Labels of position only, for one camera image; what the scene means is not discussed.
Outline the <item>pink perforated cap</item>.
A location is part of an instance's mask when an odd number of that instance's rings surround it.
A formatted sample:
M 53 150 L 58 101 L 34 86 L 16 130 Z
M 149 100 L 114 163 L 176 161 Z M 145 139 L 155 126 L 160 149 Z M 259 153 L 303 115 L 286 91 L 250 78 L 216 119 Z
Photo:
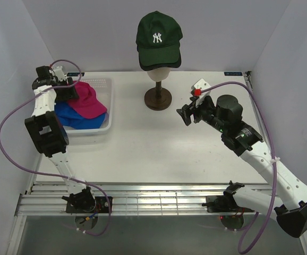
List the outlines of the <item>pink perforated cap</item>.
M 67 104 L 79 115 L 86 119 L 93 119 L 107 113 L 107 108 L 97 99 L 94 88 L 88 83 L 79 81 L 75 86 L 78 99 L 69 99 Z

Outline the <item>black cap gold logo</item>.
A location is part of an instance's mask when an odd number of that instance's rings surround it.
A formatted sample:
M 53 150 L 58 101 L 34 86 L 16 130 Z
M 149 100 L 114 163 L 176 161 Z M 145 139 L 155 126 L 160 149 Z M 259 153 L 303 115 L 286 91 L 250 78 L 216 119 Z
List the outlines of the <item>black cap gold logo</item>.
M 181 55 L 179 56 L 177 62 L 175 63 L 161 63 L 161 64 L 154 64 L 154 65 L 149 65 L 149 66 L 144 66 L 141 62 L 139 62 L 139 65 L 141 67 L 142 70 L 144 71 L 151 71 L 151 70 L 155 70 L 155 69 L 158 69 L 158 68 L 179 68 L 182 64 L 182 58 L 181 58 Z

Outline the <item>green NY baseball cap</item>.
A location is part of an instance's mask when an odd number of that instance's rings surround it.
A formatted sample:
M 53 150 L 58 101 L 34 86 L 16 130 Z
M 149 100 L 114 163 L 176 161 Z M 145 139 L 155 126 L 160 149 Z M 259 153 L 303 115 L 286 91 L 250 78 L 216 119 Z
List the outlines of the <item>green NY baseball cap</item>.
M 144 66 L 177 62 L 182 38 L 182 29 L 174 18 L 159 11 L 148 13 L 137 29 L 139 62 Z

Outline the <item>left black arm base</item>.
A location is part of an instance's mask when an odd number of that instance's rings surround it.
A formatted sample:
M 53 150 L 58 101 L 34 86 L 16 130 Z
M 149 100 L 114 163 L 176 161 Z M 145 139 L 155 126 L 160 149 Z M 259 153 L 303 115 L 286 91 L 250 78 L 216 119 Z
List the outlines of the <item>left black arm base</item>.
M 109 208 L 112 208 L 113 205 L 113 197 L 108 196 L 107 200 L 105 197 L 102 196 L 96 196 L 95 201 L 96 205 L 94 209 L 88 209 L 88 210 L 83 210 L 83 209 L 75 209 L 71 204 L 67 202 L 65 212 L 69 214 L 88 214 L 88 213 L 95 213 L 98 211 L 99 213 L 108 213 Z

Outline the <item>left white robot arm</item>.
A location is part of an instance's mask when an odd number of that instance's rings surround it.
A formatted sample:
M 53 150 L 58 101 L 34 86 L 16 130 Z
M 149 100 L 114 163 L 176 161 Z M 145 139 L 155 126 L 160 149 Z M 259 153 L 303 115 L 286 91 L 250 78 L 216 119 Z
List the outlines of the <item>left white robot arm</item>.
M 55 114 L 56 103 L 78 99 L 79 95 L 72 78 L 65 76 L 61 66 L 40 66 L 36 72 L 38 77 L 32 83 L 32 89 L 38 97 L 31 117 L 24 121 L 25 126 L 37 151 L 49 158 L 64 180 L 69 196 L 62 199 L 75 210 L 91 212 L 96 207 L 96 199 L 90 187 L 75 181 L 78 177 L 69 165 L 66 150 L 69 138 Z

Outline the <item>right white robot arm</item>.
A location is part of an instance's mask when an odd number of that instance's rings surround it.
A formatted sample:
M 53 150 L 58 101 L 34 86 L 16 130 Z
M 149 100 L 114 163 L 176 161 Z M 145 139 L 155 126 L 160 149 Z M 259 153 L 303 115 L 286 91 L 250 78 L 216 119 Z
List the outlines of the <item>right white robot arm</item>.
M 236 97 L 223 95 L 214 103 L 210 96 L 192 97 L 191 103 L 177 109 L 185 125 L 204 121 L 221 133 L 223 144 L 252 166 L 272 185 L 276 197 L 249 189 L 243 183 L 229 186 L 207 207 L 236 211 L 239 207 L 257 211 L 275 220 L 288 235 L 298 238 L 307 231 L 307 185 L 300 181 L 271 150 L 262 136 L 242 120 L 243 107 Z

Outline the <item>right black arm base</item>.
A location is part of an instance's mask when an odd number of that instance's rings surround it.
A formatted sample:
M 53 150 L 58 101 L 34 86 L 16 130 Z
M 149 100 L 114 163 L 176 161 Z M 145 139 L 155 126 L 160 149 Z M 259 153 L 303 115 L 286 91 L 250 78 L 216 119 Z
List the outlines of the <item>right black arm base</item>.
M 224 195 L 206 196 L 206 201 L 201 206 L 206 207 L 209 213 L 232 213 L 238 210 L 234 199 Z

